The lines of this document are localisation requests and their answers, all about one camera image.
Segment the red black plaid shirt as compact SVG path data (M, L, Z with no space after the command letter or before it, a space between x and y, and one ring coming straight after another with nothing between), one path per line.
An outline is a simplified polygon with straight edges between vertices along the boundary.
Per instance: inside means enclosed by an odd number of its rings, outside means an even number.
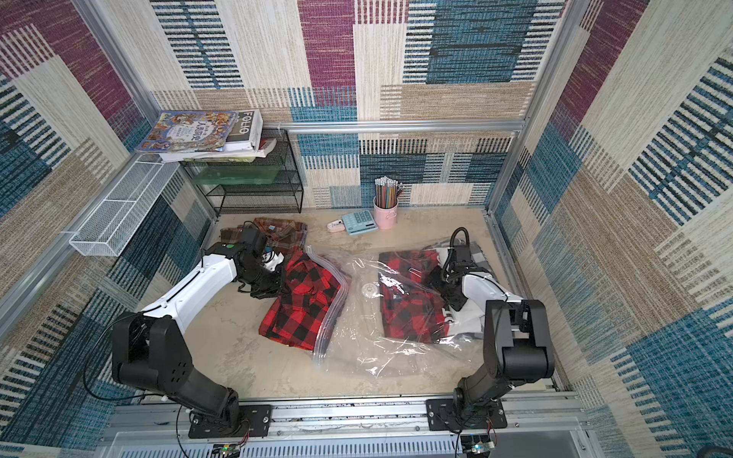
M435 344L446 338L444 301L428 286L438 266L434 251L404 250L378 255L380 311L385 336L393 340Z
M271 341L313 351L326 313L341 291L341 282L301 249L284 265L279 296L259 326Z

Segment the multicolour tartan shirt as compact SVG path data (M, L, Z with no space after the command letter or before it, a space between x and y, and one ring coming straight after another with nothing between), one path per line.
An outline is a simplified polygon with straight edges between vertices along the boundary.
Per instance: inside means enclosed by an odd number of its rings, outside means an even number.
M302 250L307 239L306 223L294 219L272 219L259 217L236 226L221 229L222 242L238 242L246 228L257 228L268 238L267 246L284 257L293 251Z

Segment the clear plastic vacuum bag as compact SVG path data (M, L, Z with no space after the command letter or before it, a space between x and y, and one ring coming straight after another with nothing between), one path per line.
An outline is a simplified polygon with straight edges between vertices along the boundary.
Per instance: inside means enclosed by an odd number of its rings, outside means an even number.
M456 309L435 289L450 245L464 242L360 253L308 247L343 286L318 331L315 366L372 378L473 373L483 362L485 308L466 301Z

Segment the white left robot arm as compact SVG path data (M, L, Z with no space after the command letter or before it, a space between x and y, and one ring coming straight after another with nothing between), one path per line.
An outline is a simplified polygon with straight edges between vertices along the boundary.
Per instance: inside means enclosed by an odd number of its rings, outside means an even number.
M255 299L278 295L280 266L265 267L267 237L255 226L236 242L218 242L202 261L158 301L125 312L112 327L115 382L166 396L189 408L192 438L235 437L247 426L236 390L199 372L185 341L194 318L225 286L239 282Z

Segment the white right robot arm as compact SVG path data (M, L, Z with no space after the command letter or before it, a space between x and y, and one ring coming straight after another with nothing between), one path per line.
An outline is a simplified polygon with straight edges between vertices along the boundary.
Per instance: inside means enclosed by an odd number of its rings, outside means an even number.
M478 265L464 227L450 236L446 257L431 272L429 286L454 314L473 305L481 312L474 321L483 325L481 367L460 379L451 401L426 402L429 428L458 434L465 429L506 427L501 398L555 372L545 305L513 294Z

